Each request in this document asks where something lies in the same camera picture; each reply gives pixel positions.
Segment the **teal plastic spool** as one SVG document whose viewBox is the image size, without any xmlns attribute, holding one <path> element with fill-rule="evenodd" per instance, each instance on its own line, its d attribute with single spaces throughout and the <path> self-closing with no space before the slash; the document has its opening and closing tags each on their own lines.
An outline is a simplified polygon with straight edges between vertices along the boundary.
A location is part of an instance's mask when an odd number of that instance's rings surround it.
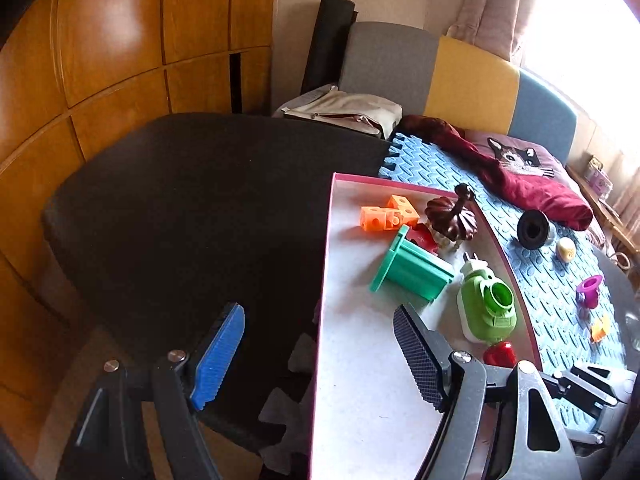
<svg viewBox="0 0 640 480">
<path fill-rule="evenodd" d="M 408 239 L 410 229 L 402 226 L 386 252 L 370 285 L 377 292 L 386 282 L 432 301 L 456 276 L 454 267 Z"/>
</svg>

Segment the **pink white cardboard tray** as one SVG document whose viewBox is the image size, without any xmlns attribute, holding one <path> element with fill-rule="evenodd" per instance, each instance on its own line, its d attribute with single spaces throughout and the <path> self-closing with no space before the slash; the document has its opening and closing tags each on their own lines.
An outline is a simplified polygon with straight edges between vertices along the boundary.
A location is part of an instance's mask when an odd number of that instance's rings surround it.
<svg viewBox="0 0 640 480">
<path fill-rule="evenodd" d="M 443 188 L 336 174 L 326 224 L 326 258 L 314 392 L 309 475 L 313 479 L 414 479 L 437 437 L 444 413 L 420 393 L 401 343 L 415 344 L 416 326 L 442 335 L 449 347 L 480 359 L 484 344 L 465 338 L 457 306 L 465 256 L 488 263 L 497 278 L 518 288 L 487 214 L 470 208 L 474 240 L 444 255 L 454 278 L 433 300 L 392 282 L 372 283 L 395 238 L 366 232 L 363 206 L 402 195 L 417 210 Z"/>
</svg>

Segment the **purple cat pillow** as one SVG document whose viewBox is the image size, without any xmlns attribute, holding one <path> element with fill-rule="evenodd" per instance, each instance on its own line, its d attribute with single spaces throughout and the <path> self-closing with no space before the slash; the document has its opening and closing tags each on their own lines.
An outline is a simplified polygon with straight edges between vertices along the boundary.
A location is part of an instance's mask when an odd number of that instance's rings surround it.
<svg viewBox="0 0 640 480">
<path fill-rule="evenodd" d="M 463 137 L 514 174 L 534 174 L 563 182 L 570 180 L 564 166 L 541 145 L 505 134 L 475 130 L 464 130 Z"/>
</svg>

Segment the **yellow perforated oval case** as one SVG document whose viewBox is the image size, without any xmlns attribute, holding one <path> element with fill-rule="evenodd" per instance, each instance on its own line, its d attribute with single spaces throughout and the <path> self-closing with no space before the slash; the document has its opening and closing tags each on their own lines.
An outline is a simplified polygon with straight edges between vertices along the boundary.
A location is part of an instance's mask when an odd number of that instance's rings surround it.
<svg viewBox="0 0 640 480">
<path fill-rule="evenodd" d="M 577 247 L 574 240 L 569 237 L 561 237 L 555 244 L 555 255 L 562 263 L 570 263 L 574 260 Z"/>
</svg>

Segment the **blue foam puzzle mat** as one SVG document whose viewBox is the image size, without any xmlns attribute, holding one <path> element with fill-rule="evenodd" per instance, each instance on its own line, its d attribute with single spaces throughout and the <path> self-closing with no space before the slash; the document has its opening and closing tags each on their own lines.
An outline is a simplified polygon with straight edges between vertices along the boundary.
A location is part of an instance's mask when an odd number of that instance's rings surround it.
<svg viewBox="0 0 640 480">
<path fill-rule="evenodd" d="M 382 178 L 451 191 L 459 182 L 469 183 L 476 203 L 501 245 L 532 322 L 542 370 L 568 370 L 575 362 L 625 368 L 627 351 L 615 321 L 611 282 L 599 286 L 599 303 L 593 320 L 608 321 L 611 331 L 599 342 L 590 336 L 590 323 L 577 310 L 576 287 L 602 269 L 593 244 L 583 232 L 558 226 L 556 236 L 568 236 L 577 247 L 576 258 L 562 263 L 554 246 L 531 250 L 516 240 L 516 225 L 523 211 L 487 191 L 468 165 L 426 144 L 416 136 L 396 134 L 378 172 Z"/>
</svg>

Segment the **pink curtain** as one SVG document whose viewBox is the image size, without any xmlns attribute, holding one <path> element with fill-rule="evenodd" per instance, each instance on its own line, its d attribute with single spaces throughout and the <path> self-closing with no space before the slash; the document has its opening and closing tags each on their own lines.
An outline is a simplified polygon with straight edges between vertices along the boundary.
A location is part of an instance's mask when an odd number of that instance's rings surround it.
<svg viewBox="0 0 640 480">
<path fill-rule="evenodd" d="M 534 4 L 535 0 L 463 0 L 447 36 L 514 62 Z"/>
</svg>

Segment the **green plug-in device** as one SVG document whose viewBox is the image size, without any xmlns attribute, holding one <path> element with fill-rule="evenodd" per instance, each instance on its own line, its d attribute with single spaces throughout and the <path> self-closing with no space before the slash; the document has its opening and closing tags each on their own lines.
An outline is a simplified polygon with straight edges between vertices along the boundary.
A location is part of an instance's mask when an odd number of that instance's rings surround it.
<svg viewBox="0 0 640 480">
<path fill-rule="evenodd" d="M 463 335 L 473 344 L 505 341 L 518 324 L 512 288 L 485 260 L 463 255 L 457 306 Z"/>
</svg>

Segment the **wooden wardrobe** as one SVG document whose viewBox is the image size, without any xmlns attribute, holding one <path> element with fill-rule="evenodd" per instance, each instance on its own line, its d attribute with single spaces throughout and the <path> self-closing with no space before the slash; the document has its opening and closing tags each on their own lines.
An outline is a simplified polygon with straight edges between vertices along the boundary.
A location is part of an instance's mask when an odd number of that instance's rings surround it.
<svg viewBox="0 0 640 480">
<path fill-rule="evenodd" d="M 40 214 L 126 133 L 170 113 L 262 114 L 273 0 L 36 0 L 1 51 L 1 417 L 33 425 L 75 310 Z"/>
</svg>

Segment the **red metal flashlight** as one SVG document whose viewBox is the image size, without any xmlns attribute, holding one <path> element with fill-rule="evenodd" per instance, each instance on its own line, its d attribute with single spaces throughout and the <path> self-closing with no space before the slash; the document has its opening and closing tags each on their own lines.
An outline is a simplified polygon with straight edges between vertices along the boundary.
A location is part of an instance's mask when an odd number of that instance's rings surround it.
<svg viewBox="0 0 640 480">
<path fill-rule="evenodd" d="M 487 365 L 513 368 L 518 364 L 515 351 L 510 341 L 492 344 L 483 353 L 483 361 Z"/>
</svg>

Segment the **black clear filter canister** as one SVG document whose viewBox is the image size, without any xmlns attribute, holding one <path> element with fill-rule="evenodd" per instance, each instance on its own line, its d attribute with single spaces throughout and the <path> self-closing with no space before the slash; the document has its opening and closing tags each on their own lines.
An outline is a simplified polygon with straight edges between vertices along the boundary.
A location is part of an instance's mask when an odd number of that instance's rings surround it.
<svg viewBox="0 0 640 480">
<path fill-rule="evenodd" d="M 528 250 L 550 245 L 556 235 L 555 225 L 540 210 L 529 209 L 522 213 L 516 226 L 520 244 Z"/>
</svg>

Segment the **orange toy block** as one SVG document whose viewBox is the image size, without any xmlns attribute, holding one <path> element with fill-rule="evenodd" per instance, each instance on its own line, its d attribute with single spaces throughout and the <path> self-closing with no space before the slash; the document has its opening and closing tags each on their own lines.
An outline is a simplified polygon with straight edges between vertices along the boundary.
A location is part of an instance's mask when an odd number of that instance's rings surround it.
<svg viewBox="0 0 640 480">
<path fill-rule="evenodd" d="M 416 226 L 420 214 L 407 197 L 392 195 L 385 207 L 362 206 L 360 228 L 366 232 L 397 231 L 402 226 Z"/>
</svg>

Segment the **red puzzle piece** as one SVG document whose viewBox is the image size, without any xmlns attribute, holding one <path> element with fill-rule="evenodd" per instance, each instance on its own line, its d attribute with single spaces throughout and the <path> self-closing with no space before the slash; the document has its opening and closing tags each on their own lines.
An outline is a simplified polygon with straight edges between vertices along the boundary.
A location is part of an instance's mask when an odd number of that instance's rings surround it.
<svg viewBox="0 0 640 480">
<path fill-rule="evenodd" d="M 412 226 L 406 235 L 406 239 L 427 252 L 438 255 L 439 246 L 432 232 L 424 223 L 417 223 L 415 226 Z"/>
</svg>

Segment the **magenta plastic cup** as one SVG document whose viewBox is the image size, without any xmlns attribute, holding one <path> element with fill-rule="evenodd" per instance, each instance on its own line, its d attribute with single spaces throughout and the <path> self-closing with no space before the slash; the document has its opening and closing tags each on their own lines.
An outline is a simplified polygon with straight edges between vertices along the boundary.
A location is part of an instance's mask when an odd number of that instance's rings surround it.
<svg viewBox="0 0 640 480">
<path fill-rule="evenodd" d="M 599 304 L 599 287 L 603 282 L 601 274 L 585 278 L 576 287 L 576 302 L 578 307 L 593 310 Z"/>
</svg>

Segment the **dark red blanket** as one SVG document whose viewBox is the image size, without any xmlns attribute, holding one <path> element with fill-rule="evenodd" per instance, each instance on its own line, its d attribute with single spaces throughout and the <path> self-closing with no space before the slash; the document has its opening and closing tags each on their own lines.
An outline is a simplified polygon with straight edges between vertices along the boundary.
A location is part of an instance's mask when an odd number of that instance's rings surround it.
<svg viewBox="0 0 640 480">
<path fill-rule="evenodd" d="M 523 210 L 540 210 L 550 220 L 575 231 L 585 231 L 593 220 L 586 200 L 565 184 L 549 177 L 517 174 L 497 159 L 484 155 L 454 126 L 438 118 L 409 115 L 401 119 L 399 131 L 435 144 L 444 152 L 464 160 L 488 191 Z"/>
</svg>

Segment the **grey yellow blue headboard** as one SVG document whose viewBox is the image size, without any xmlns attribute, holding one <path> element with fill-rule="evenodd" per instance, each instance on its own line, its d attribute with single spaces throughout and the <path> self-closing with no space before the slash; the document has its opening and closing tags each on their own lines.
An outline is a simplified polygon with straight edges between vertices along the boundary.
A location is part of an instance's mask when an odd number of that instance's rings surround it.
<svg viewBox="0 0 640 480">
<path fill-rule="evenodd" d="M 563 164 L 576 133 L 574 110 L 537 78 L 461 40 L 405 25 L 352 25 L 338 88 L 388 99 L 406 115 L 533 142 Z"/>
</svg>

